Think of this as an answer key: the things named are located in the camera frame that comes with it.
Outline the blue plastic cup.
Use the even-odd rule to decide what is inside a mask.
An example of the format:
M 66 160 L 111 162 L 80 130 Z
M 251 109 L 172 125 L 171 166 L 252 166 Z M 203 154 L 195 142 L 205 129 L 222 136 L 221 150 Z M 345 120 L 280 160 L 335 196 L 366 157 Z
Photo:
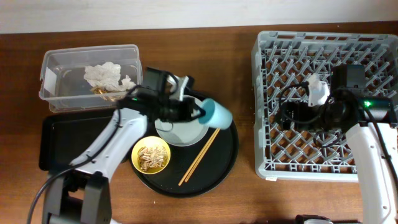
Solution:
M 207 98 L 200 107 L 205 111 L 205 115 L 198 119 L 200 124 L 222 130 L 231 126 L 233 121 L 232 113 L 215 100 Z

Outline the white napkin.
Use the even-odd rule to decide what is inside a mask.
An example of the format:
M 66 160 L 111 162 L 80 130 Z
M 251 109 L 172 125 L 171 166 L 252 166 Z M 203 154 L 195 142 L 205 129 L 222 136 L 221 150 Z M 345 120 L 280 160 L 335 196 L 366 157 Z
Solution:
M 118 89 L 127 91 L 136 86 L 136 83 L 126 75 L 121 78 L 121 66 L 113 62 L 105 62 L 102 65 L 86 66 L 83 78 L 91 87 L 100 87 L 102 89 Z

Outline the gold foil wrapper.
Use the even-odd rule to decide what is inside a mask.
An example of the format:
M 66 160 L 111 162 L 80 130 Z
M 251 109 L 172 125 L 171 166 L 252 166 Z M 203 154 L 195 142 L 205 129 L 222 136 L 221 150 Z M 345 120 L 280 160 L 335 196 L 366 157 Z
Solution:
M 119 91 L 118 89 L 107 90 L 98 86 L 91 88 L 90 91 L 95 95 L 99 95 L 100 98 L 104 99 L 105 101 L 112 102 L 123 99 L 126 94 L 125 91 Z

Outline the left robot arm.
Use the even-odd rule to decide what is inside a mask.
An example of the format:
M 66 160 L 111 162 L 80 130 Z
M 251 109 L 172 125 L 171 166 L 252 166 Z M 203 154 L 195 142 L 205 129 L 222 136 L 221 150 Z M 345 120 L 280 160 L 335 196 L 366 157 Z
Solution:
M 114 223 L 109 184 L 127 152 L 146 133 L 148 122 L 189 122 L 205 114 L 191 98 L 147 88 L 129 91 L 88 149 L 44 182 L 31 203 L 27 222 L 31 223 L 43 197 L 42 223 Z

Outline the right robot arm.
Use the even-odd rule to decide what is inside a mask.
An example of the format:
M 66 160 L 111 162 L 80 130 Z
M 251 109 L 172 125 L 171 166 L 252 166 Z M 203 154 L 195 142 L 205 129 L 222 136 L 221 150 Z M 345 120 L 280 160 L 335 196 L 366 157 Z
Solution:
M 324 103 L 279 100 L 278 122 L 301 131 L 340 130 L 358 172 L 364 223 L 397 223 L 397 115 L 388 98 L 330 95 Z

